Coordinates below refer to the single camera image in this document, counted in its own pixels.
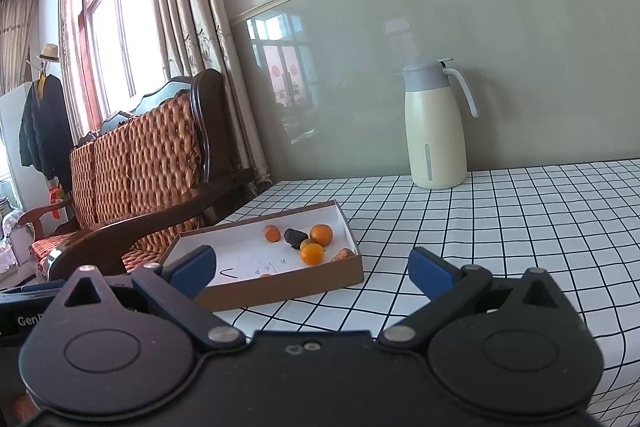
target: orange upholstered cushion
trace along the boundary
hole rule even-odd
[[[131,213],[129,123],[95,140],[95,215],[98,223]]]
[[[53,250],[58,243],[62,243],[62,241],[67,237],[71,237],[74,234],[75,232],[63,233],[62,235],[52,235],[51,237],[45,237],[44,239],[31,243],[29,250],[31,251],[33,258],[36,260],[38,270],[40,270],[41,273],[43,273],[42,264],[51,250]]]
[[[131,212],[161,206],[184,194],[200,177],[200,152],[189,95],[167,100],[128,124]],[[163,253],[178,232],[199,226],[199,218],[140,239],[134,248]]]
[[[69,155],[71,182],[76,219],[81,229],[97,222],[95,219],[94,142],[77,147]]]

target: wooden armrest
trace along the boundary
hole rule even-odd
[[[42,229],[42,223],[40,222],[40,218],[46,214],[47,212],[51,212],[52,210],[59,210],[60,208],[65,208],[66,206],[71,205],[74,202],[72,197],[69,197],[67,200],[59,201],[58,203],[46,204],[44,206],[37,206],[36,208],[32,208],[31,210],[27,210],[24,214],[22,214],[18,218],[18,225],[26,225],[27,223],[31,223],[33,225],[33,240],[38,241],[39,239],[44,238],[44,230]]]
[[[44,262],[44,273],[49,280],[68,279],[78,266],[94,264],[104,275],[117,275],[110,273],[114,263],[137,240],[203,213],[220,196],[246,183],[247,171],[251,169],[224,174],[214,181],[198,184],[157,208],[76,232],[51,251]]]

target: blue gripper pad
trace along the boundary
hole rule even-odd
[[[406,264],[409,279],[432,301],[462,279],[462,272],[426,248],[415,247]]]
[[[181,294],[194,299],[216,276],[216,253],[202,245],[162,269],[162,278]]]

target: cardboard box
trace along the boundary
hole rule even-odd
[[[284,235],[287,229],[309,233],[319,223],[329,225],[334,238],[324,248],[324,259],[317,266],[304,264],[300,252],[284,237],[277,243],[264,238],[267,225],[276,225]],[[358,246],[337,201],[181,233],[160,262],[173,263],[201,245],[213,248],[218,267],[196,302],[213,312],[324,293],[364,280]],[[342,248],[349,248],[355,255],[332,262]],[[265,273],[272,277],[260,277]]]

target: yellow garment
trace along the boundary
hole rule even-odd
[[[47,76],[41,71],[40,76],[36,80],[36,92],[38,93],[38,99],[42,100],[42,95],[44,93],[44,82],[47,80]]]

